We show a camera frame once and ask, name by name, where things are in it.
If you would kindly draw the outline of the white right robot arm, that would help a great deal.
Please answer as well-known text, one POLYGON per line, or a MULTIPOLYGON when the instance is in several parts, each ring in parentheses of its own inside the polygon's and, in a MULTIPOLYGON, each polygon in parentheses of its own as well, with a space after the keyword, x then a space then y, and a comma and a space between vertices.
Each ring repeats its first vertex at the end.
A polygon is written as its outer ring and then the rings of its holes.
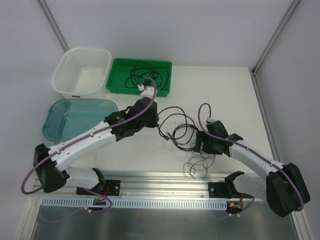
POLYGON ((226 155, 251 169, 258 177, 236 171, 225 177, 213 192, 226 199, 239 194, 265 200, 279 217, 299 211, 311 200, 300 169, 293 163, 283 164, 268 159, 251 149, 238 134, 228 134, 219 120, 207 118, 206 130, 196 133, 195 152, 226 155))

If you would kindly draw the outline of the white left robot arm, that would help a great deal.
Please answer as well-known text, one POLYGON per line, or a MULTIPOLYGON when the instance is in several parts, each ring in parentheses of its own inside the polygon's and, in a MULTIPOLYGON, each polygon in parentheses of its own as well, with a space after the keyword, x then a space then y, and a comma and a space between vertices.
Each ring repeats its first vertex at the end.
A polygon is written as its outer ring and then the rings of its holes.
POLYGON ((98 168, 81 169, 72 164, 91 151, 107 147, 133 136, 143 128, 158 125, 158 105, 149 97, 142 97, 133 106, 105 117, 92 129, 66 142, 46 147, 38 145, 34 150, 33 165, 45 193, 62 187, 76 188, 77 195, 103 195, 107 180, 98 168))

